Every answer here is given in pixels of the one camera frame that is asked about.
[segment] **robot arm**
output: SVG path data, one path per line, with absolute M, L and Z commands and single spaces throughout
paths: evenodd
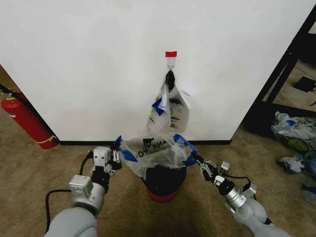
M 264 207 L 253 199 L 257 186 L 249 182 L 241 191 L 232 181 L 226 179 L 229 177 L 230 168 L 227 162 L 223 162 L 218 171 L 216 164 L 204 160 L 196 152 L 192 152 L 192 157 L 200 166 L 204 180 L 215 185 L 220 195 L 226 199 L 225 207 L 233 214 L 236 221 L 247 225 L 255 237 L 290 237 L 287 232 L 272 224 L 267 218 Z
M 45 237 L 96 237 L 96 217 L 102 209 L 110 177 L 121 168 L 119 154 L 110 148 L 93 150 L 92 176 L 75 175 L 69 183 L 73 208 L 63 210 L 51 222 Z

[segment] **black cable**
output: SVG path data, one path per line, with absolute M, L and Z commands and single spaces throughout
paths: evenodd
M 70 189 L 56 189 L 56 190 L 51 190 L 48 192 L 45 198 L 45 208 L 46 208 L 46 218 L 47 218 L 47 223 L 46 223 L 46 231 L 45 234 L 47 233 L 49 226 L 50 226 L 50 211 L 49 211 L 49 195 L 52 193 L 58 193 L 58 192 L 64 192 L 64 193 L 69 193 L 71 192 Z
M 232 176 L 232 175 L 229 175 L 229 174 L 225 174 L 225 176 L 229 177 L 229 178 L 232 178 L 232 179 L 246 179 L 248 180 L 249 183 L 251 183 L 250 179 L 246 176 Z
M 248 177 L 246 177 L 246 176 L 232 176 L 232 175 L 229 175 L 229 174 L 225 174 L 225 176 L 229 177 L 229 178 L 232 178 L 232 179 L 246 179 L 246 180 L 248 180 L 248 183 L 251 183 L 250 179 Z M 253 198 L 255 200 L 257 200 L 257 197 L 256 197 L 255 194 L 253 195 Z
M 89 151 L 89 153 L 87 154 L 87 156 L 85 157 L 85 159 L 81 163 L 79 175 L 82 175 L 84 164 L 87 162 L 88 159 L 91 159 L 91 158 L 93 158 L 93 152 Z M 58 193 L 58 192 L 60 192 L 60 193 L 70 193 L 71 190 L 70 189 L 56 189 L 56 190 L 49 191 L 48 194 L 46 195 L 45 208 L 46 208 L 47 223 L 46 223 L 45 234 L 47 233 L 47 231 L 49 229 L 49 226 L 50 226 L 49 195 L 52 194 L 52 193 Z
M 80 171 L 79 171 L 79 175 L 82 175 L 83 173 L 83 168 L 84 168 L 84 164 L 87 162 L 88 159 L 92 159 L 93 158 L 93 152 L 89 151 L 87 156 L 84 158 L 84 160 L 81 163 L 81 167 L 80 167 Z

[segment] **red fire extinguisher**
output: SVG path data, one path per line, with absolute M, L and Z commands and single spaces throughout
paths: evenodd
M 39 116 L 29 107 L 27 98 L 22 93 L 6 97 L 2 108 L 38 143 L 43 149 L 53 148 L 58 144 L 56 137 L 48 131 Z

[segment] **pile of plastic bags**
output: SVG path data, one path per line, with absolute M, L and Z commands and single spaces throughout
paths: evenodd
M 316 118 L 290 117 L 276 112 L 271 126 L 276 139 L 300 152 L 316 150 Z

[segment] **floor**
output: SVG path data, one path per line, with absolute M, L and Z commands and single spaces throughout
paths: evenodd
M 316 101 L 316 92 L 310 91 L 306 93 L 293 87 L 303 76 L 316 81 L 316 67 L 298 60 L 273 103 L 316 112 L 316 105 L 310 106 Z M 270 88 L 263 101 L 266 101 L 274 85 Z
M 86 146 L 42 150 L 11 117 L 0 110 L 0 233 L 1 236 L 42 236 L 46 218 L 44 199 L 49 190 L 66 189 L 78 174 Z M 293 237 L 316 236 L 316 209 L 300 194 L 304 174 L 290 175 L 276 165 L 295 152 L 277 141 L 251 134 L 241 126 L 229 146 L 197 146 L 205 158 L 231 164 L 231 175 L 246 175 L 259 190 L 257 199 L 269 218 Z M 92 164 L 87 163 L 85 174 Z M 242 181 L 236 184 L 241 187 Z M 53 194 L 51 216 L 71 206 L 71 194 Z M 99 236 L 251 237 L 224 207 L 217 189 L 202 180 L 197 166 L 176 197 L 157 203 L 127 166 L 110 180 L 110 189 L 98 219 Z

